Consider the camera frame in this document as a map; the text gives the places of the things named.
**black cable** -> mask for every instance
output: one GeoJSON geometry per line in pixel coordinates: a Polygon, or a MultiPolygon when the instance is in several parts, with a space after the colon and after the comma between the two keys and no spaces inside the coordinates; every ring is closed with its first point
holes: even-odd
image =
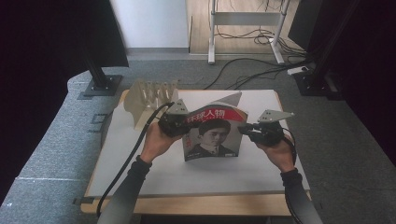
{"type": "Polygon", "coordinates": [[[258,59],[250,59],[250,58],[233,59],[233,60],[230,60],[229,62],[227,62],[226,64],[224,64],[224,66],[221,68],[221,70],[220,70],[218,76],[215,78],[215,80],[212,81],[212,83],[210,83],[209,85],[207,85],[207,86],[204,88],[204,90],[207,90],[209,87],[213,86],[213,84],[216,83],[216,81],[220,78],[221,73],[224,71],[224,69],[227,67],[228,64],[233,63],[233,62],[236,62],[236,61],[241,61],[241,60],[251,60],[251,61],[256,61],[256,62],[261,62],[261,63],[267,63],[267,64],[270,64],[270,65],[272,65],[272,66],[278,66],[278,67],[284,66],[284,65],[281,65],[281,64],[277,64],[277,63],[268,63],[268,62],[266,62],[266,61],[258,60],[258,59]]]}
{"type": "Polygon", "coordinates": [[[260,8],[262,5],[264,5],[264,0],[262,0],[262,3],[257,7],[256,12],[259,11],[259,8],[260,8]]]}
{"type": "Polygon", "coordinates": [[[104,135],[103,135],[103,131],[105,130],[105,127],[107,125],[108,119],[111,117],[111,115],[113,114],[114,110],[112,110],[108,115],[105,116],[105,119],[103,120],[102,123],[102,131],[101,131],[101,136],[100,136],[100,147],[103,147],[103,143],[104,143],[104,135]]]}
{"type": "Polygon", "coordinates": [[[280,1],[280,5],[278,7],[275,7],[275,2],[274,2],[274,7],[270,7],[270,8],[273,9],[273,10],[279,9],[279,11],[282,11],[282,6],[283,6],[283,2],[284,1],[285,0],[280,1]]]}
{"type": "Polygon", "coordinates": [[[111,184],[107,187],[105,193],[103,194],[102,198],[99,201],[98,206],[96,207],[96,215],[99,217],[101,212],[101,207],[103,204],[103,201],[105,200],[106,196],[108,195],[108,193],[111,191],[111,189],[113,189],[114,185],[116,185],[117,181],[120,179],[121,175],[123,174],[123,172],[125,171],[126,167],[129,165],[129,163],[131,162],[131,159],[134,157],[134,154],[136,153],[137,149],[140,147],[140,144],[143,141],[143,137],[145,136],[147,129],[149,128],[150,123],[156,118],[157,114],[166,106],[170,107],[171,105],[173,105],[174,102],[172,103],[166,103],[161,105],[160,107],[158,107],[153,114],[148,118],[148,121],[145,124],[145,127],[143,128],[142,132],[139,135],[139,138],[136,141],[136,144],[134,145],[134,149],[132,150],[131,154],[129,155],[129,157],[126,159],[125,163],[122,165],[122,167],[120,168],[119,172],[117,173],[116,177],[114,177],[113,181],[111,182],[111,184]]]}
{"type": "Polygon", "coordinates": [[[288,195],[287,192],[285,192],[285,201],[286,201],[286,205],[288,206],[289,212],[291,213],[291,216],[293,217],[294,221],[295,221],[297,224],[304,224],[304,223],[297,217],[297,214],[294,212],[293,208],[291,207],[291,202],[290,202],[289,195],[288,195]]]}
{"type": "Polygon", "coordinates": [[[285,128],[282,128],[282,129],[287,131],[290,134],[291,140],[293,141],[293,142],[291,142],[287,137],[283,137],[283,140],[291,147],[291,154],[293,157],[293,165],[295,165],[296,161],[297,161],[296,138],[294,137],[294,134],[289,129],[285,129],[285,128]]]}
{"type": "Polygon", "coordinates": [[[255,35],[255,36],[247,36],[247,35],[251,35],[251,34],[253,34],[253,33],[255,33],[255,32],[262,32],[262,31],[265,31],[268,35],[270,35],[271,34],[271,32],[270,31],[267,31],[267,30],[262,30],[262,29],[256,29],[256,30],[253,30],[253,31],[250,31],[249,33],[247,33],[247,34],[244,34],[244,35],[229,35],[229,34],[224,34],[224,33],[221,33],[220,31],[219,31],[219,27],[217,26],[217,30],[218,30],[218,33],[217,34],[215,34],[215,35],[219,35],[220,37],[222,37],[222,38],[224,38],[224,39],[254,39],[254,38],[257,38],[258,36],[257,35],[255,35]]]}
{"type": "Polygon", "coordinates": [[[268,10],[268,6],[270,5],[270,0],[267,0],[267,5],[265,6],[265,12],[268,10]]]}
{"type": "Polygon", "coordinates": [[[269,36],[269,35],[265,35],[264,33],[260,32],[257,36],[254,37],[254,40],[253,40],[253,41],[254,41],[255,44],[269,45],[269,44],[271,44],[270,38],[272,38],[272,37],[269,36]],[[266,41],[265,41],[265,42],[262,42],[262,41],[261,41],[261,38],[265,38],[266,41]]]}
{"type": "Polygon", "coordinates": [[[286,44],[286,41],[283,38],[278,39],[278,43],[280,47],[287,53],[291,55],[300,55],[300,56],[306,56],[306,52],[303,49],[296,49],[290,47],[288,44],[286,44]]]}
{"type": "Polygon", "coordinates": [[[242,82],[241,84],[238,84],[239,78],[240,78],[240,77],[239,77],[239,78],[237,79],[237,81],[235,82],[235,84],[233,84],[233,85],[227,87],[225,90],[228,90],[228,89],[230,89],[230,88],[233,87],[233,86],[235,86],[234,89],[236,90],[236,89],[238,89],[238,88],[241,87],[242,85],[246,84],[247,82],[249,82],[251,79],[253,79],[253,78],[255,78],[255,77],[258,77],[258,78],[266,78],[266,79],[272,79],[272,80],[274,80],[274,79],[276,79],[276,76],[277,76],[280,72],[285,71],[285,70],[288,70],[288,69],[291,69],[291,68],[294,68],[294,67],[301,66],[301,65],[306,64],[306,63],[310,63],[310,61],[305,60],[305,61],[302,61],[302,62],[299,62],[299,63],[289,64],[289,65],[283,65],[282,68],[270,68],[270,69],[268,69],[268,70],[266,70],[266,71],[264,71],[264,72],[261,72],[261,73],[255,74],[255,75],[243,76],[243,77],[246,77],[246,78],[243,79],[243,80],[241,81],[241,82],[242,82]],[[260,77],[261,75],[266,75],[266,74],[270,74],[270,73],[274,73],[274,72],[276,72],[276,74],[274,75],[274,77],[260,77]]]}
{"type": "Polygon", "coordinates": [[[233,11],[236,11],[235,8],[233,8],[233,2],[232,2],[232,0],[230,0],[230,6],[231,6],[231,8],[233,9],[233,11]]]}
{"type": "Polygon", "coordinates": [[[276,71],[265,71],[265,72],[261,72],[261,73],[258,73],[258,74],[255,74],[255,75],[252,75],[252,76],[248,76],[247,78],[245,78],[243,81],[242,81],[242,83],[241,84],[238,84],[238,85],[235,85],[235,84],[233,84],[233,85],[231,85],[231,86],[229,86],[229,87],[227,87],[226,88],[226,90],[228,90],[228,89],[230,89],[232,86],[234,86],[235,85],[235,88],[234,88],[234,90],[237,90],[239,87],[241,87],[242,85],[244,85],[244,84],[246,84],[247,82],[249,82],[251,79],[253,79],[253,78],[255,78],[255,77],[260,77],[261,75],[266,75],[266,74],[270,74],[270,73],[273,73],[273,72],[277,72],[275,75],[274,75],[274,77],[260,77],[260,78],[265,78],[265,79],[272,79],[272,80],[275,80],[276,79],[276,76],[280,73],[280,72],[282,72],[282,71],[284,71],[284,70],[286,70],[286,69],[278,69],[278,70],[276,70],[276,71]]]}

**black curtain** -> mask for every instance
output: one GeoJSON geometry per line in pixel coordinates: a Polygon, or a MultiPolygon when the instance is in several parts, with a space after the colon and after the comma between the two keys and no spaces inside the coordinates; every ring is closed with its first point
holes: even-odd
{"type": "Polygon", "coordinates": [[[0,5],[0,201],[61,107],[67,80],[128,66],[108,0],[7,1],[0,5]]]}
{"type": "Polygon", "coordinates": [[[396,14],[391,2],[360,0],[334,49],[332,70],[346,102],[396,165],[396,14]]]}

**magazine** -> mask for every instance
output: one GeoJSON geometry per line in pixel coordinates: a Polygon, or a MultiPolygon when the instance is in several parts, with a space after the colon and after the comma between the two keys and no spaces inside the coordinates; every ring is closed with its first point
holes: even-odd
{"type": "Polygon", "coordinates": [[[188,123],[198,123],[182,138],[184,159],[190,161],[204,157],[237,157],[248,113],[221,101],[201,107],[187,117],[188,123]]]}

